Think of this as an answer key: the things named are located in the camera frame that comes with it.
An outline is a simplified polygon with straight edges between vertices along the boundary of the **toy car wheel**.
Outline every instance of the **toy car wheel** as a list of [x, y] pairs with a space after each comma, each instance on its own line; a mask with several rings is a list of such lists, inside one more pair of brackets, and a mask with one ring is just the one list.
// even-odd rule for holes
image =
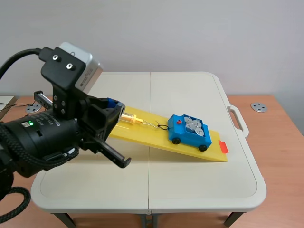
[[199, 151], [204, 152], [206, 150], [207, 150], [207, 146], [205, 146], [205, 145], [199, 146]]
[[180, 144], [181, 140], [179, 138], [173, 138], [172, 139], [172, 143], [177, 145], [177, 144]]

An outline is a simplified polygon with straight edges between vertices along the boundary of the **silver coin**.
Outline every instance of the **silver coin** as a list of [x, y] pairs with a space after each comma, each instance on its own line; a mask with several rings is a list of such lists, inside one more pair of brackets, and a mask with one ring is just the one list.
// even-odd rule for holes
[[188, 132], [192, 132], [193, 133], [195, 131], [195, 125], [194, 125], [194, 123], [187, 124], [186, 125], [186, 130]]
[[201, 127], [201, 122], [200, 122], [200, 120], [193, 120], [193, 123], [194, 123], [195, 126]]
[[195, 128], [195, 133], [204, 136], [204, 131], [200, 127]]
[[190, 124], [190, 123], [193, 123], [193, 120], [190, 117], [185, 116], [185, 122], [186, 122], [186, 124]]

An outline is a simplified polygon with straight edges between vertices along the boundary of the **white wall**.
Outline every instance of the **white wall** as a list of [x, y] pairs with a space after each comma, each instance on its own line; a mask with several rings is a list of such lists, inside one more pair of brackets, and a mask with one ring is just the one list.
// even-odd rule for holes
[[[275, 94], [304, 133], [303, 0], [2, 0], [0, 63], [70, 41], [108, 72], [208, 71], [228, 94]], [[27, 57], [0, 94], [51, 93]]]

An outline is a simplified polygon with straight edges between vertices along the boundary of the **yellow plastic board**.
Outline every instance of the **yellow plastic board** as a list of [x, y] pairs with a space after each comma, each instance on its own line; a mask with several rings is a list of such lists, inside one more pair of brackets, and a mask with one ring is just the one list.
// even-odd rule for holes
[[[144, 119], [153, 125], [160, 124], [168, 125], [168, 118], [141, 111], [135, 108], [126, 107], [126, 113], [135, 114], [138, 118]], [[174, 145], [168, 136], [168, 131], [160, 128], [156, 129], [152, 126], [142, 123], [131, 124], [125, 121], [119, 121], [116, 127], [112, 130], [110, 136], [113, 138], [123, 139], [146, 146], [181, 153], [188, 156], [202, 158], [217, 162], [227, 162], [227, 156], [220, 148], [220, 136], [217, 132], [210, 131], [211, 146], [204, 152], [200, 152], [198, 148], [187, 146], [184, 144]]]

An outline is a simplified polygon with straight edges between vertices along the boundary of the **orange tag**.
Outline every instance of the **orange tag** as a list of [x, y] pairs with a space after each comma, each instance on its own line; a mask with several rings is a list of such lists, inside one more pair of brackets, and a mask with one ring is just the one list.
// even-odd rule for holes
[[222, 153], [228, 153], [229, 151], [226, 146], [226, 143], [222, 142], [221, 140], [219, 140], [218, 142], [219, 142], [220, 149], [222, 150]]

